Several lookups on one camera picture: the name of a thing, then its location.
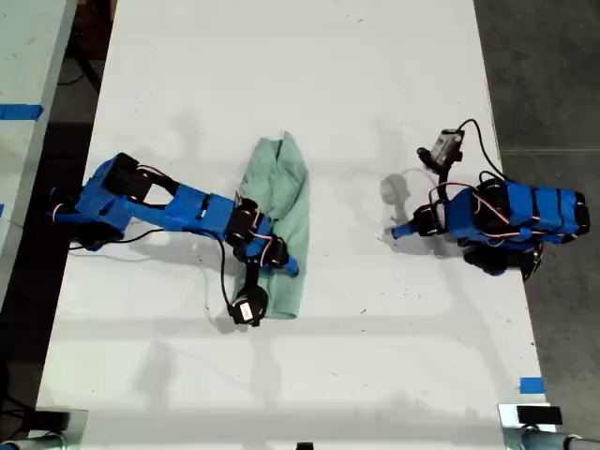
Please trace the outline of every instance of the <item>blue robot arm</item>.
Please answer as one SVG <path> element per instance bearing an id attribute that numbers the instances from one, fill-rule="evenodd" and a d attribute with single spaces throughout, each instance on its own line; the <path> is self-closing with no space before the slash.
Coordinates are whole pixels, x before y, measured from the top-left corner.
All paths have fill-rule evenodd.
<path id="1" fill-rule="evenodd" d="M 491 275 L 501 274 L 507 267 L 519 267 L 528 278 L 541 261 L 543 244 L 564 244 L 590 229 L 590 215 L 583 194 L 569 189 L 530 187 L 513 182 L 491 162 L 499 175 L 491 175 L 480 184 L 469 187 L 447 182 L 452 164 L 462 160 L 460 146 L 462 127 L 476 126 L 481 143 L 481 130 L 473 119 L 457 129 L 442 131 L 431 151 L 420 148 L 418 156 L 428 169 L 440 176 L 438 200 L 420 206 L 410 222 L 392 230 L 395 239 L 413 233 L 422 236 L 448 233 L 462 247 L 468 247 L 465 260 Z M 446 186 L 466 186 L 452 200 Z"/>
<path id="2" fill-rule="evenodd" d="M 167 190 L 172 199 L 165 204 L 145 201 L 151 186 Z M 283 269 L 290 276 L 299 272 L 286 243 L 273 233 L 273 220 L 251 199 L 230 200 L 207 194 L 174 181 L 168 175 L 124 153 L 102 163 L 79 196 L 52 194 L 52 220 L 63 226 L 72 241 L 96 251 L 119 242 L 133 218 L 152 223 L 161 230 L 187 232 L 229 244 L 233 255 L 247 265 L 246 286 L 240 302 L 228 309 L 237 323 L 258 325 L 266 310 L 266 293 L 258 286 L 259 270 Z"/>

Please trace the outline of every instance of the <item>red wire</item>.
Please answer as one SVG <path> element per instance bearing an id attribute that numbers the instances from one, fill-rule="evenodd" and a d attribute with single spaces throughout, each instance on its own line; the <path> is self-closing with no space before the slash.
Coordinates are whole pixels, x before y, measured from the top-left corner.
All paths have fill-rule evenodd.
<path id="1" fill-rule="evenodd" d="M 504 215 L 502 214 L 500 211 L 498 211 L 496 208 L 494 208 L 491 203 L 489 203 L 487 200 L 482 199 L 481 197 L 479 197 L 477 194 L 475 194 L 475 192 L 477 192 L 477 187 L 472 186 L 472 185 L 468 185 L 466 183 L 459 183 L 456 181 L 446 181 L 444 183 L 440 183 L 438 186 L 434 187 L 432 190 L 429 191 L 429 198 L 431 197 L 431 193 L 434 190 L 437 190 L 440 186 L 464 186 L 466 188 L 471 188 L 473 190 L 472 195 L 481 203 L 483 203 L 485 206 L 487 206 L 489 208 L 489 210 L 494 213 L 496 216 L 498 216 L 504 223 L 509 224 L 510 220 Z"/>

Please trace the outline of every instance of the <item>wire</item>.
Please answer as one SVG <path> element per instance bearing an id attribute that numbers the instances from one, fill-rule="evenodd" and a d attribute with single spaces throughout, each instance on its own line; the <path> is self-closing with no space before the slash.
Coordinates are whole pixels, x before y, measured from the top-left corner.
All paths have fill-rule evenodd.
<path id="1" fill-rule="evenodd" d="M 105 244 L 129 244 L 131 242 L 135 242 L 135 241 L 139 241 L 140 239 L 143 239 L 144 237 L 146 237 L 148 234 L 151 233 L 158 233 L 158 232 L 165 232 L 166 230 L 164 228 L 155 228 L 154 230 L 148 230 L 147 232 L 143 232 L 142 234 L 140 234 L 139 236 L 135 236 L 132 237 L 131 239 L 125 239 L 123 241 L 114 241 L 114 240 L 109 240 L 109 241 L 96 241 L 95 243 L 93 243 L 92 245 L 88 246 L 88 247 L 94 247 L 94 246 L 98 246 L 98 245 L 105 245 Z M 80 250 L 82 248 L 86 248 L 86 246 L 76 246 L 76 247 L 69 247 L 68 250 Z"/>
<path id="2" fill-rule="evenodd" d="M 502 179 L 501 179 L 501 177 L 500 177 L 500 176 L 498 176 L 498 175 L 497 175 L 496 173 L 494 173 L 494 172 L 490 172 L 490 171 L 481 171 L 481 172 L 479 173 L 479 184 L 483 184 L 483 182 L 484 182 L 484 179 L 483 179 L 483 176 L 482 176 L 482 175 L 484 175 L 484 174 L 485 174 L 485 175 L 489 175 L 489 176 L 491 176 L 492 178 L 496 178 L 497 180 L 502 180 Z"/>
<path id="3" fill-rule="evenodd" d="M 269 240 L 269 242 L 267 243 L 266 246 L 264 246 L 264 249 L 262 250 L 262 255 L 261 255 L 261 267 L 263 267 L 263 263 L 264 263 L 264 256 L 266 255 L 266 250 L 269 249 L 269 247 L 271 247 L 271 244 L 273 243 L 273 238 L 271 238 Z"/>
<path id="4" fill-rule="evenodd" d="M 102 241 L 102 242 L 96 242 L 93 245 L 98 245 L 98 244 L 129 244 L 131 242 L 135 242 L 135 241 L 139 241 L 140 239 L 144 238 L 145 236 L 147 236 L 150 233 L 158 233 L 158 232 L 166 232 L 167 230 L 165 230 L 164 228 L 155 228 L 154 230 L 148 230 L 147 232 L 143 232 L 142 234 L 140 234 L 139 236 L 136 237 L 132 237 L 131 239 L 126 239 L 124 241 Z M 216 234 L 215 232 L 212 232 L 210 230 L 206 230 L 203 228 L 200 229 L 193 229 L 193 230 L 189 230 L 190 232 L 193 233 L 198 233 L 198 234 L 204 234 L 204 235 L 210 235 L 212 237 L 215 238 L 215 240 L 218 242 L 218 246 L 221 248 L 221 268 L 220 268 L 220 274 L 221 274 L 221 292 L 223 293 L 223 300 L 225 300 L 225 304 L 227 305 L 228 308 L 231 307 L 231 303 L 229 301 L 229 298 L 227 297 L 227 290 L 225 289 L 225 246 L 223 246 L 223 241 L 220 238 L 220 236 L 218 234 Z M 78 250 L 80 248 L 85 248 L 84 246 L 77 246 L 77 247 L 70 247 L 69 250 Z"/>
<path id="5" fill-rule="evenodd" d="M 57 204 L 54 209 L 52 210 L 52 222 L 56 222 L 55 218 L 56 218 L 56 211 L 58 211 L 58 208 L 60 208 L 64 203 L 59 203 Z"/>
<path id="6" fill-rule="evenodd" d="M 13 417 L 23 418 L 23 414 L 27 413 L 25 410 L 3 410 L 0 411 L 0 415 L 10 415 Z"/>
<path id="7" fill-rule="evenodd" d="M 489 167 L 491 167 L 494 171 L 496 171 L 496 173 L 501 176 L 504 180 L 506 181 L 512 181 L 510 178 L 508 178 L 500 169 L 498 169 L 493 162 L 491 162 L 491 159 L 489 159 L 488 156 L 488 152 L 486 151 L 486 147 L 484 146 L 484 139 L 481 135 L 481 128 L 479 127 L 479 124 L 477 123 L 477 121 L 475 119 L 467 119 L 465 120 L 462 124 L 460 124 L 457 128 L 457 130 L 461 130 L 464 128 L 465 125 L 467 124 L 473 124 L 475 125 L 475 128 L 477 129 L 477 137 L 479 138 L 479 145 L 481 146 L 481 152 L 484 154 L 484 157 L 486 158 L 487 164 L 489 164 Z"/>
<path id="8" fill-rule="evenodd" d="M 146 169 L 146 170 L 147 170 L 147 169 L 149 169 L 149 170 L 151 170 L 151 171 L 153 171 L 153 172 L 155 172 L 155 173 L 157 173 L 157 174 L 159 174 L 159 175 L 166 176 L 167 178 L 171 178 L 170 176 L 168 176 L 167 174 L 165 174 L 165 172 L 161 172 L 161 171 L 160 171 L 159 169 L 157 169 L 156 167 L 153 167 L 153 166 L 148 166 L 147 164 L 140 164 L 140 165 L 138 166 L 138 170 L 139 170 L 139 169 Z"/>
<path id="9" fill-rule="evenodd" d="M 32 408 L 31 406 L 25 405 L 22 401 L 19 401 L 18 399 L 16 399 L 15 397 L 13 397 L 10 394 L 6 394 L 5 395 L 5 399 L 8 400 L 8 401 L 10 401 L 11 403 L 14 403 L 15 405 L 23 408 L 26 411 L 33 411 L 34 410 L 34 408 Z"/>
<path id="10" fill-rule="evenodd" d="M 487 206 L 487 208 L 489 208 L 489 210 L 492 213 L 494 213 L 496 216 L 498 216 L 502 220 L 502 222 L 504 222 L 507 225 L 510 223 L 510 220 L 504 214 L 502 214 L 500 211 L 498 211 L 496 208 L 494 208 L 490 202 L 488 202 L 487 200 L 483 199 L 482 197 L 479 197 L 475 193 L 475 192 L 477 192 L 477 187 L 472 186 L 472 185 L 468 185 L 467 183 L 459 183 L 459 182 L 456 182 L 456 181 L 446 181 L 446 182 L 440 183 L 438 186 L 432 188 L 429 191 L 429 194 L 428 194 L 428 196 L 429 196 L 429 204 L 431 205 L 431 207 L 433 207 L 433 200 L 431 198 L 431 194 L 433 193 L 434 190 L 436 190 L 440 186 L 464 186 L 466 188 L 471 188 L 472 189 L 472 195 L 474 196 L 475 199 L 477 199 L 477 201 L 479 201 L 480 203 L 482 203 L 485 206 Z"/>
<path id="11" fill-rule="evenodd" d="M 195 230 L 190 230 L 191 232 L 194 233 L 199 233 L 199 234 L 204 234 L 204 235 L 210 235 L 213 236 L 215 238 L 215 240 L 218 242 L 218 246 L 221 247 L 221 292 L 223 294 L 223 300 L 225 300 L 225 304 L 227 305 L 227 309 L 232 307 L 232 304 L 229 301 L 229 298 L 227 297 L 227 290 L 225 289 L 225 246 L 223 246 L 223 241 L 221 240 L 220 236 L 218 234 L 216 234 L 215 232 L 211 232 L 210 230 L 206 230 L 203 228 L 200 229 L 195 229 Z"/>
<path id="12" fill-rule="evenodd" d="M 533 234 L 547 234 L 546 232 L 533 232 Z M 515 236 L 519 236 L 520 232 L 504 232 L 502 234 L 489 234 L 487 232 L 484 232 L 483 235 L 487 236 L 487 237 L 494 237 L 494 238 L 504 238 L 504 237 L 515 237 Z"/>
<path id="13" fill-rule="evenodd" d="M 81 74 L 79 77 L 74 78 L 73 80 L 69 81 L 69 82 L 59 82 L 58 85 L 59 86 L 71 86 L 72 84 L 75 84 L 76 82 L 80 81 L 83 78 L 83 74 Z"/>

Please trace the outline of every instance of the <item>black cable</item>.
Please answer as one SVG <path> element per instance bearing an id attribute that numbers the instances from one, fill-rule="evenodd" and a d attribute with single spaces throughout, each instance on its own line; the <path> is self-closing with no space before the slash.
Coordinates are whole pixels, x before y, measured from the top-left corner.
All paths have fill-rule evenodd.
<path id="1" fill-rule="evenodd" d="M 221 292 L 223 293 L 223 300 L 225 300 L 225 304 L 227 305 L 227 309 L 232 307 L 232 304 L 229 301 L 229 298 L 227 298 L 227 290 L 225 289 L 225 246 L 223 246 L 223 241 L 221 240 L 221 238 L 219 237 L 218 234 L 216 234 L 215 232 L 211 232 L 210 230 L 206 230 L 203 228 L 200 229 L 194 229 L 194 230 L 188 230 L 192 233 L 198 233 L 198 234 L 204 234 L 204 235 L 210 235 L 213 236 L 215 238 L 215 240 L 218 242 L 218 245 L 221 247 Z"/>
<path id="2" fill-rule="evenodd" d="M 484 182 L 483 176 L 482 175 L 489 175 L 492 178 L 496 178 L 497 180 L 502 180 L 500 176 L 498 176 L 496 173 L 494 172 L 490 172 L 490 171 L 481 171 L 479 173 L 479 184 L 482 184 Z"/>
<path id="3" fill-rule="evenodd" d="M 97 244 L 102 244 L 102 245 L 104 245 L 104 244 L 129 244 L 131 242 L 139 241 L 140 239 L 144 238 L 145 236 L 147 236 L 150 233 L 158 233 L 158 232 L 165 232 L 165 231 L 166 230 L 164 228 L 156 228 L 154 230 L 148 230 L 147 232 L 143 232 L 139 236 L 132 237 L 131 239 L 126 239 L 124 241 L 103 241 L 101 243 L 96 242 L 93 245 L 97 245 Z M 208 234 L 209 236 L 214 237 L 215 240 L 218 242 L 218 245 L 221 248 L 221 269 L 220 269 L 221 292 L 223 293 L 223 300 L 225 300 L 225 304 L 227 305 L 227 308 L 230 308 L 232 306 L 232 304 L 230 303 L 229 298 L 227 297 L 227 290 L 225 289 L 225 246 L 223 246 L 222 239 L 215 232 L 212 232 L 210 230 L 206 230 L 203 228 L 190 229 L 190 230 L 185 230 L 185 231 L 191 232 L 191 233 L 197 233 L 197 234 L 204 234 L 204 235 Z M 79 250 L 81 248 L 85 248 L 85 247 L 84 246 L 70 247 L 69 250 Z"/>
<path id="4" fill-rule="evenodd" d="M 105 244 L 129 244 L 131 242 L 135 242 L 135 241 L 139 241 L 140 239 L 143 239 L 144 237 L 146 237 L 148 234 L 151 233 L 158 233 L 158 232 L 164 232 L 165 229 L 164 228 L 155 228 L 154 230 L 148 230 L 147 232 L 143 232 L 142 234 L 140 234 L 139 236 L 136 237 L 132 237 L 131 239 L 125 239 L 123 241 L 96 241 L 94 244 L 92 244 L 89 247 L 92 246 L 97 246 L 97 245 L 105 245 Z M 82 248 L 85 248 L 85 246 L 76 246 L 76 247 L 69 247 L 68 250 L 80 250 Z"/>
<path id="5" fill-rule="evenodd" d="M 10 401 L 11 403 L 14 403 L 18 407 L 23 408 L 26 411 L 33 411 L 34 410 L 31 406 L 25 405 L 22 401 L 19 401 L 18 399 L 16 399 L 15 397 L 11 396 L 10 394 L 6 394 L 6 400 Z"/>
<path id="6" fill-rule="evenodd" d="M 85 75 L 81 74 L 79 77 L 71 80 L 70 82 L 59 82 L 58 85 L 59 86 L 71 86 L 72 84 L 79 82 L 84 76 Z"/>
<path id="7" fill-rule="evenodd" d="M 472 123 L 473 125 L 475 125 L 475 128 L 477 129 L 477 137 L 479 138 L 479 145 L 481 146 L 481 151 L 484 154 L 484 157 L 486 158 L 487 164 L 489 164 L 489 167 L 491 167 L 494 171 L 496 171 L 496 173 L 501 176 L 504 180 L 506 181 L 512 181 L 510 178 L 508 178 L 500 169 L 498 169 L 493 162 L 491 162 L 491 159 L 489 159 L 488 156 L 488 152 L 486 151 L 486 147 L 484 146 L 484 139 L 482 137 L 481 134 L 481 128 L 479 127 L 479 124 L 477 123 L 477 121 L 475 119 L 467 119 L 465 120 L 462 124 L 460 124 L 457 128 L 457 130 L 461 130 L 464 128 L 465 125 Z"/>

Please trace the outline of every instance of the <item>dark floor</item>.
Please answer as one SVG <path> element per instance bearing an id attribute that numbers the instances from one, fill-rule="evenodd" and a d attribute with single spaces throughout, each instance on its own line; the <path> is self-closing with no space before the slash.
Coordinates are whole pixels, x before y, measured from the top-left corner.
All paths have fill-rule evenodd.
<path id="1" fill-rule="evenodd" d="M 592 231 L 525 284 L 549 401 L 600 437 L 600 1 L 475 0 L 506 173 L 586 194 Z"/>
<path id="2" fill-rule="evenodd" d="M 593 195 L 600 191 L 600 1 L 475 0 L 475 5 L 507 174 L 585 192 L 593 223 L 600 217 L 600 199 Z M 78 69 L 71 61 L 64 72 L 68 80 Z M 91 134 L 85 123 L 93 119 L 94 99 L 85 80 L 57 91 L 52 119 L 58 123 L 49 126 L 25 224 L 25 234 L 37 237 L 23 239 L 0 314 L 9 391 L 27 404 L 36 401 L 67 254 L 65 240 L 36 218 L 45 210 L 42 197 L 52 180 L 81 183 Z M 542 266 L 526 284 L 548 398 L 562 406 L 565 429 L 594 437 L 600 437 L 599 233 L 592 226 L 569 246 L 547 246 Z M 0 432 L 6 437 L 16 424 L 5 420 Z"/>

